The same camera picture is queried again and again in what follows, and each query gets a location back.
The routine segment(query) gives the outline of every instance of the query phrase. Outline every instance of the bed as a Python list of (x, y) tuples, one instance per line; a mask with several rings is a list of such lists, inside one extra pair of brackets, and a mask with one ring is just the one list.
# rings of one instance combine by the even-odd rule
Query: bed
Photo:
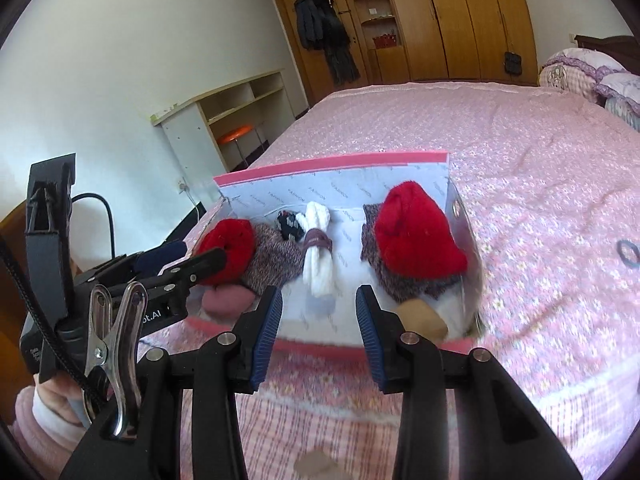
[[(254, 167), (420, 150), (451, 154), (476, 234), (485, 272), (477, 345), (532, 399), (584, 478), (598, 478), (640, 419), (640, 270), (616, 253), (618, 240), (640, 238), (640, 136), (555, 89), (409, 83), (330, 95)], [(204, 336), (190, 331), (178, 324), (142, 351), (158, 341), (193, 348)], [(289, 466), (313, 446), (354, 478), (391, 478), (399, 399), (377, 394), (361, 363), (273, 359), (263, 390), (239, 400), (250, 478), (295, 478)], [(275, 429), (256, 423), (273, 417)], [(303, 432), (283, 449), (266, 444), (282, 444), (300, 420), (316, 428), (323, 420), (334, 437), (315, 442)]]

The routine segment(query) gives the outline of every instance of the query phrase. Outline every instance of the beige sock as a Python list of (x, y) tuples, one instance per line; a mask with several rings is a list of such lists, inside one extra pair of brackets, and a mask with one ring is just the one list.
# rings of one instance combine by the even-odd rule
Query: beige sock
[(434, 344), (440, 344), (449, 333), (447, 324), (425, 301), (415, 298), (400, 304), (396, 314), (408, 332), (415, 332)]
[(299, 456), (293, 468), (302, 478), (309, 480), (353, 480), (351, 475), (321, 449)]

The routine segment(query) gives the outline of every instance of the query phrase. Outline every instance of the person's hand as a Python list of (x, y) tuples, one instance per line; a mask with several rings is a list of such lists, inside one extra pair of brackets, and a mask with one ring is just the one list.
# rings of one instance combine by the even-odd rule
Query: person's hand
[(52, 379), (42, 384), (38, 384), (37, 374), (33, 378), (36, 381), (38, 394), (45, 406), (71, 424), (79, 425), (81, 423), (71, 404), (69, 404), (69, 400), (82, 399), (82, 390), (66, 372), (59, 371)]

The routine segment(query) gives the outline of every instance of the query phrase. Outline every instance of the orange stool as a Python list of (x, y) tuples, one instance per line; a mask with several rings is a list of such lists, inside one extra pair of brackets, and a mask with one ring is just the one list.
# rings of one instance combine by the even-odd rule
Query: orange stool
[(249, 167), (249, 163), (246, 160), (246, 157), (242, 154), (242, 150), (240, 149), (240, 144), (238, 144), (238, 139), (248, 134), (251, 130), (255, 131), (255, 135), (258, 137), (258, 142), (260, 142), (262, 152), (264, 153), (265, 151), (264, 144), (262, 142), (262, 139), (260, 138), (260, 134), (258, 133), (258, 128), (255, 128), (252, 124), (244, 124), (243, 126), (236, 128), (235, 130), (231, 130), (230, 132), (227, 132), (226, 134), (224, 134), (222, 137), (218, 139), (219, 146), (228, 144), (231, 141), (236, 143), (236, 148), (238, 149), (238, 153), (240, 153), (240, 158), (242, 158), (242, 161), (244, 162), (244, 165), (246, 168)]

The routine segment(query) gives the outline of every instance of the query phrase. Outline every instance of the white desk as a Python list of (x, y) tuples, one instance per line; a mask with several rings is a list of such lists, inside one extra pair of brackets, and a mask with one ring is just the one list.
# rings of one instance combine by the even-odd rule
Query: white desk
[[(219, 146), (216, 139), (253, 124), (262, 140), (272, 143), (294, 120), (280, 70), (210, 90), (151, 116), (153, 126), (162, 126), (193, 197), (205, 208), (219, 197), (213, 177), (242, 162), (234, 143)], [(255, 134), (238, 143), (245, 154), (260, 146)]]

